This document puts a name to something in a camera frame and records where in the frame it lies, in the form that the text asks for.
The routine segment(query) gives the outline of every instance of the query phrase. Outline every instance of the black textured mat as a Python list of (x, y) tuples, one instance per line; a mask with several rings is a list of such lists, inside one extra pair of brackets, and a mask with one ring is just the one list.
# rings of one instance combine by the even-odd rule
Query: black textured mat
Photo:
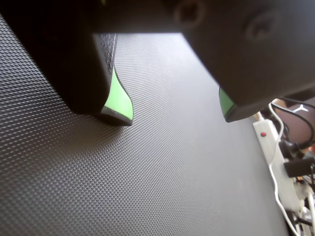
[(0, 18), (1, 235), (285, 235), (250, 122), (180, 34), (119, 35), (115, 67), (132, 127), (72, 113)]

